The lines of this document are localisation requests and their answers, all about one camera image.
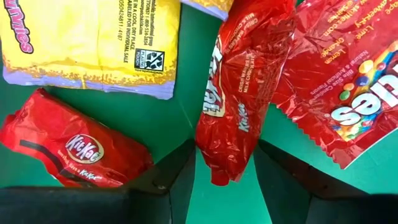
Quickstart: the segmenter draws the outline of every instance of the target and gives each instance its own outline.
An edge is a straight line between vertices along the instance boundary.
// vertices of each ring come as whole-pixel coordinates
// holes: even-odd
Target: red candy wrapper
[[[294,0],[238,0],[210,63],[197,144],[212,182],[238,181],[252,154],[294,32]]]
[[[9,149],[41,160],[66,187],[118,187],[153,166],[147,149],[36,90],[0,130]]]
[[[342,169],[398,127],[398,1],[309,0],[272,102]]]

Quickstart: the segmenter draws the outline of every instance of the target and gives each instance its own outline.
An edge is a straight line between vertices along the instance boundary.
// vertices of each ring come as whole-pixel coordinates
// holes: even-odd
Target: kit kat logo
[[[104,156],[104,148],[93,137],[77,134],[65,145],[69,156],[82,164],[93,164]]]
[[[10,17],[11,29],[15,33],[15,39],[19,43],[19,48],[22,52],[27,54],[33,53],[33,46],[30,43],[30,31],[25,26],[25,14],[22,11],[18,0],[3,0],[4,8],[7,10]]]

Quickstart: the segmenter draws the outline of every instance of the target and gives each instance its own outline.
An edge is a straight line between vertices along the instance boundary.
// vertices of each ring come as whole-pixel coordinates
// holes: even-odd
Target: green table
[[[221,22],[190,7],[182,11],[178,77],[169,101],[131,93],[102,93],[49,87],[51,94],[110,128],[144,143],[155,161],[192,138],[208,78],[210,55]],[[8,85],[0,80],[0,119],[18,110],[36,87]],[[340,168],[309,138],[271,106],[263,139],[314,167],[369,193],[398,193],[396,148],[392,133],[346,170]],[[59,186],[37,160],[0,146],[0,187],[12,185]],[[271,223],[250,161],[240,183],[227,187],[210,184],[210,170],[198,151],[197,173],[188,214],[192,223]]]

